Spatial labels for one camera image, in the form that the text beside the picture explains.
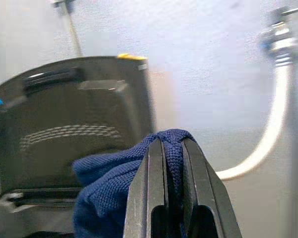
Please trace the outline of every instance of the yellow tab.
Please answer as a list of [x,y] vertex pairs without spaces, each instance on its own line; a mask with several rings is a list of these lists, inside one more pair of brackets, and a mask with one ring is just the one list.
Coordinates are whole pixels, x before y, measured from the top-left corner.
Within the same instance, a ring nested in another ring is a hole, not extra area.
[[146,57],[143,57],[143,56],[132,56],[128,53],[119,54],[117,56],[117,58],[119,58],[119,59],[128,59],[128,60],[146,60],[147,59]]

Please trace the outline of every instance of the blue knit cloth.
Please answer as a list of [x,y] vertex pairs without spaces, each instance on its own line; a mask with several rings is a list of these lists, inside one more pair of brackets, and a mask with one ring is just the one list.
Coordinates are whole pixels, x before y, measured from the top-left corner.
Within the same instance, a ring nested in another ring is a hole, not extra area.
[[79,181],[86,187],[74,208],[76,238],[121,238],[128,189],[149,145],[159,138],[165,148],[168,173],[173,180],[171,203],[175,216],[181,216],[183,153],[181,141],[191,138],[184,130],[172,129],[147,136],[131,149],[113,154],[91,155],[74,162]]

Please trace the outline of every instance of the blue towel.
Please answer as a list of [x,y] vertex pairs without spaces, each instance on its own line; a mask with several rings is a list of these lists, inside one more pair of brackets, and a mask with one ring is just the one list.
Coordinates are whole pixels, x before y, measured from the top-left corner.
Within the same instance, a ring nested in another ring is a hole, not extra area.
[[113,154],[91,155],[74,162],[79,181],[86,186],[78,195],[74,208],[76,238],[121,238],[128,189],[149,145],[159,138],[165,148],[168,173],[173,180],[170,202],[174,217],[182,211],[183,153],[181,141],[191,138],[184,130],[172,129],[147,136],[131,149]]

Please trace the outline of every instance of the white flexible hose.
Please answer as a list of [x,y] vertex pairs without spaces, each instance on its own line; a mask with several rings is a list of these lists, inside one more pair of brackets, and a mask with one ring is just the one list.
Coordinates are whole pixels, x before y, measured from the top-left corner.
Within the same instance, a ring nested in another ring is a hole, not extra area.
[[63,19],[63,23],[64,26],[66,27],[66,31],[70,34],[71,37],[71,41],[73,43],[74,46],[74,50],[75,50],[75,54],[77,57],[82,57],[82,53],[81,53],[81,48],[80,48],[80,44],[78,41],[78,37],[71,19],[71,16],[69,14],[68,8],[66,6],[65,1],[62,1],[59,3],[59,6],[62,10],[62,19]]
[[265,161],[269,152],[274,148],[286,115],[292,67],[290,64],[275,68],[276,95],[265,132],[255,150],[243,162],[233,168],[216,172],[222,181],[238,178],[254,170]]

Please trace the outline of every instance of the gray wall surface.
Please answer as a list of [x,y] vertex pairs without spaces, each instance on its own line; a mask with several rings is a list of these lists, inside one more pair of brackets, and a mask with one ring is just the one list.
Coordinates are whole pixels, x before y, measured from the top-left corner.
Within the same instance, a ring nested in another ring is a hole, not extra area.
[[[274,66],[258,35],[267,12],[284,5],[298,0],[75,0],[72,18],[84,56],[148,57],[156,129],[190,131],[221,170],[246,158],[264,130]],[[0,83],[72,57],[49,1],[0,0]],[[291,143],[285,127],[265,164],[225,183],[245,238],[289,237]]]

